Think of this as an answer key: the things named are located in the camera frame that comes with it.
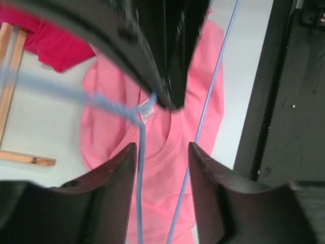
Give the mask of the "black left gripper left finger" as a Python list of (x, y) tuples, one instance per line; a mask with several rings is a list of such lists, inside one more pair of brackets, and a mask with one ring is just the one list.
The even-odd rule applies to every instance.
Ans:
[(137, 146), (61, 187), (1, 182), (1, 243), (125, 243)]

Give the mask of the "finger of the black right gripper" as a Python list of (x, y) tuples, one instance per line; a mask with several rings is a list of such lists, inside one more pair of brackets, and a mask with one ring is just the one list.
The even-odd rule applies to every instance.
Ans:
[(133, 1), (136, 78), (163, 108), (183, 107), (187, 72), (210, 1)]
[(158, 32), (162, 7), (151, 1), (23, 1), (22, 7), (46, 17), (96, 46), (159, 104), (175, 109)]

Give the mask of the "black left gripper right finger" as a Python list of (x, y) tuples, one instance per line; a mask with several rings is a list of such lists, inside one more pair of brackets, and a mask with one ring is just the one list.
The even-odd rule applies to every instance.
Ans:
[(324, 182), (269, 187), (188, 145), (199, 243), (324, 243)]

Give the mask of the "light pink t-shirt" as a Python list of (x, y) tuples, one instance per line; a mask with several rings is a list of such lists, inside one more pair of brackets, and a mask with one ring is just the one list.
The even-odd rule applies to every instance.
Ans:
[[(206, 20), (188, 70), (183, 109), (171, 112), (155, 105), (145, 118), (146, 143), (142, 184), (143, 243), (167, 243), (183, 178), (188, 165), (188, 143), (193, 142), (215, 63), (223, 42), (223, 30)], [(130, 107), (148, 96), (123, 71), (92, 47), (97, 60), (89, 67), (82, 85)], [(202, 130), (200, 147), (212, 153), (224, 112), (222, 63), (216, 75)], [(81, 157), (94, 169), (131, 142), (139, 143), (139, 127), (122, 116), (86, 106), (81, 122)], [(195, 223), (191, 185), (188, 180), (171, 243), (194, 243)]]

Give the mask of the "light blue wire hanger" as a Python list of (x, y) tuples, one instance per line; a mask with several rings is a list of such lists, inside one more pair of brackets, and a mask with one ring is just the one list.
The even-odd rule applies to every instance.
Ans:
[[(23, 1), (1, 1), (1, 4), (6, 4), (11, 7), (16, 7), (16, 8), (19, 8), (19, 9), (25, 11), (25, 12), (28, 12), (30, 14), (42, 17), (40, 15), (34, 14), (31, 11), (24, 9), (22, 7), (22, 2)], [(206, 15), (206, 20), (210, 20), (209, 14), (211, 13), (211, 5), (210, 5), (210, 8)], [(220, 64), (222, 63), (222, 55), (224, 52), (224, 46), (226, 44), (227, 38), (228, 38), (228, 34), (223, 33), (222, 46), (219, 51), (218, 59), (215, 63), (213, 77), (211, 79), (208, 92), (206, 94), (204, 107), (202, 109), (201, 117), (199, 120), (199, 125), (197, 127), (196, 136), (194, 138), (194, 141), (197, 143), (199, 143), (199, 137), (200, 137), (203, 122), (205, 119), (206, 111), (207, 111), (207, 108), (209, 105), (213, 86), (215, 84), (216, 75), (219, 71)], [(90, 46), (95, 47), (97, 50), (99, 50), (96, 46), (91, 44), (89, 41), (87, 41), (87, 42), (90, 44)], [(130, 75), (128, 75), (122, 68), (120, 68), (117, 64), (115, 64), (115, 66), (117, 66), (121, 71), (123, 71), (130, 79), (132, 79), (133, 82), (136, 83), (136, 85), (138, 87), (140, 87), (138, 85), (138, 83), (135, 81), (135, 79), (131, 78)], [(138, 143), (138, 145), (135, 142), (131, 142), (131, 143), (135, 143), (137, 146), (137, 160), (136, 160), (136, 167), (135, 167), (135, 178), (134, 178), (134, 186), (133, 186), (133, 192), (132, 192), (131, 207), (130, 207), (129, 217), (128, 217), (126, 241), (129, 241), (131, 243), (143, 243), (142, 184), (143, 184), (144, 156), (145, 156), (145, 143), (146, 143), (146, 127), (145, 127), (144, 120), (145, 120), (145, 118), (148, 118), (149, 112), (150, 112), (149, 110), (151, 110), (155, 105), (157, 105), (161, 109), (169, 110), (171, 112), (176, 112), (176, 111), (183, 109), (183, 107), (185, 105), (185, 100), (184, 100), (183, 107), (178, 110), (170, 110), (169, 108), (163, 108), (158, 103), (157, 95), (155, 92), (148, 93), (147, 91), (145, 91), (143, 88), (140, 87), (140, 89), (147, 94), (148, 98), (144, 103), (142, 103), (140, 105), (136, 104), (135, 106), (130, 107), (128, 105), (121, 104), (118, 101), (108, 99), (107, 97), (104, 97), (104, 95), (101, 95), (98, 92), (94, 92), (92, 94), (88, 93), (84, 89), (84, 87), (81, 89), (74, 89), (74, 88), (71, 88), (68, 86), (61, 85), (52, 76), (49, 76), (49, 75), (44, 76), (44, 75), (42, 75), (38, 72), (32, 71), (30, 69), (24, 70), (19, 67), (18, 72), (14, 72), (13, 69), (9, 68), (9, 66), (2, 65), (2, 64), (1, 64), (1, 69), (4, 69), (5, 74), (7, 74), (7, 75), (15, 75), (15, 74), (17, 75), (16, 85), (20, 85), (20, 86), (30, 85), (31, 87), (35, 88), (36, 90), (39, 90), (41, 93), (43, 93), (49, 97), (58, 96), (58, 97), (68, 98), (68, 99), (71, 99), (77, 103), (83, 104), (85, 107), (89, 106), (89, 107), (93, 107), (93, 108), (105, 111), (106, 113), (111, 113), (113, 115), (122, 116), (124, 119), (129, 120), (132, 125), (139, 127), (139, 143)], [(173, 237), (175, 226), (177, 224), (177, 219), (179, 216), (179, 211), (181, 208), (183, 196), (184, 196), (186, 186), (187, 186), (187, 183), (189, 180), (188, 176), (189, 176), (189, 169), (188, 169), (188, 165), (187, 165), (186, 172), (185, 172), (182, 186), (181, 186), (181, 191), (178, 196), (176, 208), (174, 211), (170, 230), (168, 233), (167, 243), (172, 242), (172, 237)]]

